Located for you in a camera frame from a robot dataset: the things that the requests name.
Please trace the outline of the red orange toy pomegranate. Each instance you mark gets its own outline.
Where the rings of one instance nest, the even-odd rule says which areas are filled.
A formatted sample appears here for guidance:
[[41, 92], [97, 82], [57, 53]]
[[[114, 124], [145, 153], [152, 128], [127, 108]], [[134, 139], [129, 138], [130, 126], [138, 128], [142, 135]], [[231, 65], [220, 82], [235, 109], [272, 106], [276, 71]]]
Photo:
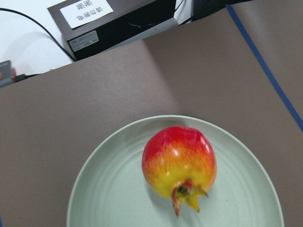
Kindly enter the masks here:
[[199, 211], [198, 199], [213, 186], [217, 163], [208, 139], [197, 129], [172, 126], [145, 145], [142, 171], [149, 186], [171, 200], [176, 216], [183, 203]]

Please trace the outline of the light green plate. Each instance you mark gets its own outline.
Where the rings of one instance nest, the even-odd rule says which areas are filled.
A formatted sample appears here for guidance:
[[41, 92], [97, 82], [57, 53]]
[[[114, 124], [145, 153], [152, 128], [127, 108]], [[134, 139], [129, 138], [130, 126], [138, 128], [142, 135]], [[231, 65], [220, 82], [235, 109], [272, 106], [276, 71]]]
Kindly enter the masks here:
[[71, 192], [69, 227], [282, 227], [265, 169], [237, 138], [164, 115], [106, 138]]

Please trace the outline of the black power box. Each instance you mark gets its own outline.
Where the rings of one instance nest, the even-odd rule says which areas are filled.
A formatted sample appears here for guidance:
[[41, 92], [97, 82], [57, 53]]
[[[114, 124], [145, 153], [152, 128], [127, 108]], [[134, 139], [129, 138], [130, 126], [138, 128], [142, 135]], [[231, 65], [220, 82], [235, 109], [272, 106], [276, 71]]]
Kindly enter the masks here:
[[174, 0], [66, 0], [48, 11], [76, 60], [178, 25]]

